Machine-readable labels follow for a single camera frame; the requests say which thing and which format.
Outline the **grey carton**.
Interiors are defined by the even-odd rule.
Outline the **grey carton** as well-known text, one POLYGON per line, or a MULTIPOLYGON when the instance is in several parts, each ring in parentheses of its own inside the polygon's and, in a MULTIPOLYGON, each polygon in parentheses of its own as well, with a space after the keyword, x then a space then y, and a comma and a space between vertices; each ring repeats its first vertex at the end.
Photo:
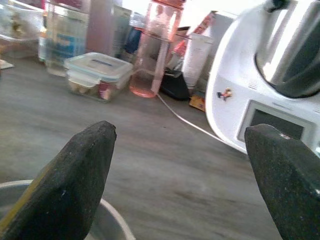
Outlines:
POLYGON ((90 0, 86 52, 120 57, 132 11, 124 0, 90 0))

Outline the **black pouch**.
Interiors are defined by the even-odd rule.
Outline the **black pouch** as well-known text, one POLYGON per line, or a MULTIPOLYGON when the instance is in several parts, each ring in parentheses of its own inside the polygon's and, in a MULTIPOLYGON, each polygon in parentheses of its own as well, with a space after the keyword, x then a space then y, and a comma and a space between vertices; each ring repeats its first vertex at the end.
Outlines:
POLYGON ((165 70, 160 85, 160 92, 178 101, 188 100, 190 94, 183 72, 180 70, 165 70))

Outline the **tall clear glass jar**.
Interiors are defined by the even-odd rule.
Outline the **tall clear glass jar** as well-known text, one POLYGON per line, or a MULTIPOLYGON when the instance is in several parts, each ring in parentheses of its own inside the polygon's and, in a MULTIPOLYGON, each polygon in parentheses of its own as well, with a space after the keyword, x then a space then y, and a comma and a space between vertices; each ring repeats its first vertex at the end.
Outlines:
POLYGON ((86 51, 91 0, 44 0, 46 13, 45 66, 56 76, 66 75, 66 59, 86 51))

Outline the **small orange box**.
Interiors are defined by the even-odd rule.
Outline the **small orange box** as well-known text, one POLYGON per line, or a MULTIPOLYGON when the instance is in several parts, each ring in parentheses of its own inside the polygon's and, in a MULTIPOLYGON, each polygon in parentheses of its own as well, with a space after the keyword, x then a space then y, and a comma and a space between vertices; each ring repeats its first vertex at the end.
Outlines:
POLYGON ((205 112, 205 97, 201 94, 193 94, 190 98, 189 106, 205 112))

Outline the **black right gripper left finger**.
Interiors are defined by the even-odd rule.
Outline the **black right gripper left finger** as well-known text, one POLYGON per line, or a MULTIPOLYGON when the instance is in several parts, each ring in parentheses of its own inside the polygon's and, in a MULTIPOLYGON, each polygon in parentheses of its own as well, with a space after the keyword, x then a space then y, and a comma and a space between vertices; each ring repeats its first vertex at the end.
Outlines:
POLYGON ((0 240, 85 240, 116 139, 105 120, 75 134, 0 219, 0 240))

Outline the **white kitchen food processor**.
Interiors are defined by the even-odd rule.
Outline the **white kitchen food processor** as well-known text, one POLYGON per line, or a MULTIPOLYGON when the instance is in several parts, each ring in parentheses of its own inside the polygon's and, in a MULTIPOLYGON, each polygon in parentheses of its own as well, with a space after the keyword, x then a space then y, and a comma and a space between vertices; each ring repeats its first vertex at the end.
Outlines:
POLYGON ((320 156, 320 0, 265 0, 239 15, 218 46, 205 110, 242 153, 246 128, 264 123, 320 156))

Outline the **round metal bowl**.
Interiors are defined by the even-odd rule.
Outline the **round metal bowl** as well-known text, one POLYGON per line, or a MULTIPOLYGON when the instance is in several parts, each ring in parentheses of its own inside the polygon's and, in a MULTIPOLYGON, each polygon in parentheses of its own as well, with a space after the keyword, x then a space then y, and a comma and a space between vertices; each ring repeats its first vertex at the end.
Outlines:
MULTIPOLYGON (((9 212, 28 188, 31 180, 0 183, 0 220, 9 212)), ((120 213, 101 199, 91 229, 84 240, 136 240, 120 213)))

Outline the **white squeeze tube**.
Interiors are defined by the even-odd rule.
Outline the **white squeeze tube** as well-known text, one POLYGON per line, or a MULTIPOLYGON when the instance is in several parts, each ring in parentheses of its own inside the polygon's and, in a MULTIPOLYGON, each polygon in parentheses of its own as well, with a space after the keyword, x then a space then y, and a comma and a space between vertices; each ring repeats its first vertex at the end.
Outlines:
POLYGON ((212 44, 213 39, 211 37, 197 33, 191 33, 189 36, 181 69, 189 91, 195 88, 200 78, 212 44))

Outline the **large clear plastic container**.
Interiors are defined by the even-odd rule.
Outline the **large clear plastic container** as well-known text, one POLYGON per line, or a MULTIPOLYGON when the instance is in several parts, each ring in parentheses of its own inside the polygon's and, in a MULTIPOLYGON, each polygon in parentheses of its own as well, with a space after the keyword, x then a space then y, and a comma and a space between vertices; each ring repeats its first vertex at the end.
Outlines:
POLYGON ((18 0, 0 0, 0 49, 11 58, 38 54, 43 10, 18 0))

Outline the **clear lidded food container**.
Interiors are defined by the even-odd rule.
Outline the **clear lidded food container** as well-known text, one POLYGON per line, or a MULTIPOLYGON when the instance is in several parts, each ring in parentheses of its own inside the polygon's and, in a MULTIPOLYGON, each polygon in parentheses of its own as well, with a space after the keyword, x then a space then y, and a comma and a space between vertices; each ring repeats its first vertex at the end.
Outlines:
POLYGON ((72 93, 110 102, 128 84, 133 65, 98 52, 64 61, 66 79, 72 93))

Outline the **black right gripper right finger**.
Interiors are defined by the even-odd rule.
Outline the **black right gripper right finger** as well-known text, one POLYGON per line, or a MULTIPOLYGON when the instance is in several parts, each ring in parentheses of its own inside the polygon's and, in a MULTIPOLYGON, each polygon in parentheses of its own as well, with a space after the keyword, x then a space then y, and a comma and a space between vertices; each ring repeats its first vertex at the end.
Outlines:
POLYGON ((320 157, 267 124, 247 127, 247 155, 282 240, 320 240, 320 157))

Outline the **blue bottle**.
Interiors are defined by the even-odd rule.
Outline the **blue bottle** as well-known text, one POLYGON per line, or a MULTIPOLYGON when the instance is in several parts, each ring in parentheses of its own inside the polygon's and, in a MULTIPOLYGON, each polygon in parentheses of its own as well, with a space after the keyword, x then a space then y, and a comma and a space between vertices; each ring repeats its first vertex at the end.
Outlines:
POLYGON ((129 53, 133 54, 139 46, 140 38, 141 38, 142 30, 137 27, 131 27, 129 34, 127 36, 126 43, 124 45, 124 50, 129 53))

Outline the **pink transparent bottle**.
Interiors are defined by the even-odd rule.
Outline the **pink transparent bottle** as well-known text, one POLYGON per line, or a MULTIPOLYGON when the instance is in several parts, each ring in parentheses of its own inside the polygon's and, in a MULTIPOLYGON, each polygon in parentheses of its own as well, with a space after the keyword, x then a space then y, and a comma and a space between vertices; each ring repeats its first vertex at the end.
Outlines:
POLYGON ((133 94, 143 98, 153 98, 158 94, 169 45, 180 25, 186 1, 150 0, 129 81, 133 94))

